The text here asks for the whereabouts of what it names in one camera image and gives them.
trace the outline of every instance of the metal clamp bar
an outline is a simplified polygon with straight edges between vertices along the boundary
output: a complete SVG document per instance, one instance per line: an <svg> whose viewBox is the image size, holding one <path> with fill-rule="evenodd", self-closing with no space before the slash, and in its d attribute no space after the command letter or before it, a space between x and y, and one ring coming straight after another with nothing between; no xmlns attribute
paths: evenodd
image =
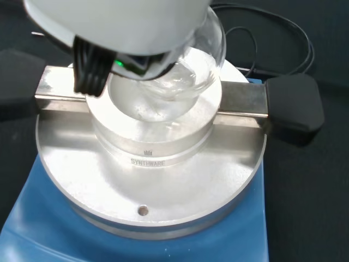
<svg viewBox="0 0 349 262"><path fill-rule="evenodd" d="M88 112L85 96L74 93L71 68L46 67L35 98L43 110Z"/></svg>
<svg viewBox="0 0 349 262"><path fill-rule="evenodd" d="M214 124L261 127L268 117L264 85L222 81L222 101Z"/></svg>
<svg viewBox="0 0 349 262"><path fill-rule="evenodd" d="M261 127L268 117L264 85L222 81L222 101L214 124ZM46 67L35 94L43 110L88 112L85 96L74 93L71 68Z"/></svg>

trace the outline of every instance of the circular metal plate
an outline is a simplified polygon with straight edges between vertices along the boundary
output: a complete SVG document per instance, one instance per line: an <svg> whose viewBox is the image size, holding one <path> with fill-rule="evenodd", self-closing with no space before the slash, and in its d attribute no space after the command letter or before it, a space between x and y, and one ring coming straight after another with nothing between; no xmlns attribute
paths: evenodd
<svg viewBox="0 0 349 262"><path fill-rule="evenodd" d="M246 82L228 62L221 78ZM166 236L171 238L193 232L183 231L191 222L199 225L195 230L208 226L251 181L265 142L258 128L215 125L206 146L190 159L144 168L107 152L95 136L90 114L48 111L37 123L39 155L59 190L89 221L121 228L115 232L135 238L151 238L135 231L178 229Z"/></svg>

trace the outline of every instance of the black cable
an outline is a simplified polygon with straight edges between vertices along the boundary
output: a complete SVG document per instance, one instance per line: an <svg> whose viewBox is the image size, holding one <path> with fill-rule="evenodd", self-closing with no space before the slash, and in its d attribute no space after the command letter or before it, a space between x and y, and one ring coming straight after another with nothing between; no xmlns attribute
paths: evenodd
<svg viewBox="0 0 349 262"><path fill-rule="evenodd" d="M267 10L264 10L258 7L252 7L249 5L243 5L243 4L237 4L237 3L215 3L215 4L212 4L211 7L213 10L243 9L243 10L252 11L252 12L267 16L273 20L277 20L278 22L288 27L289 29L299 33L302 40L305 40L305 43L306 43L306 50L307 50L306 58L299 66L297 66L287 74L306 73L313 65L315 60L315 50L312 45L312 42L310 41L308 35L304 32L304 30L300 28L296 23L292 22L291 20L281 15L269 12Z"/></svg>
<svg viewBox="0 0 349 262"><path fill-rule="evenodd" d="M257 60L257 53L258 53L257 41L256 41L256 38L254 37L253 33L251 32L251 30L249 30L248 28L243 27L243 26L237 26L237 27L232 27L232 28L230 28L230 29L225 33L225 36L228 36L231 32L236 31L236 30L242 30L242 31L247 32L247 34L248 34L248 35L250 36L250 38L252 39L253 45L254 45L254 48L255 48L255 54L254 54L254 60L253 60L252 66L251 66L250 70L245 74L245 77L248 77L248 76L253 72L253 70L254 70L255 67L256 67L256 60Z"/></svg>
<svg viewBox="0 0 349 262"><path fill-rule="evenodd" d="M75 37L74 53L74 91L100 96L107 82L116 56L115 52Z"/></svg>

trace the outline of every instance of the small screw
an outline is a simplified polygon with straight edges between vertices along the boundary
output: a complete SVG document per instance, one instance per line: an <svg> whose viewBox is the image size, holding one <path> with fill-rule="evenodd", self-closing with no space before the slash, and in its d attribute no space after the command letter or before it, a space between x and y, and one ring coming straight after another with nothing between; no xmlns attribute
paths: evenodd
<svg viewBox="0 0 349 262"><path fill-rule="evenodd" d="M149 210L148 210L148 207L147 206L140 206L139 209L138 209L138 214L140 214L141 216L146 216L148 215L149 213Z"/></svg>

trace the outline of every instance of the green led light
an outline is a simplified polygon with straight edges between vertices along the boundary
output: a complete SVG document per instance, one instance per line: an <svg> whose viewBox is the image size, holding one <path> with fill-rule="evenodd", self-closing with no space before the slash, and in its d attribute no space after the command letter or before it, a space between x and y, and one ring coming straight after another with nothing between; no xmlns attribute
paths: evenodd
<svg viewBox="0 0 349 262"><path fill-rule="evenodd" d="M120 67L124 67L124 63L123 63L123 62L121 62L121 61L119 61L119 60L114 60L114 62L115 62L115 63L117 63L117 64L118 64L118 66L120 66Z"/></svg>

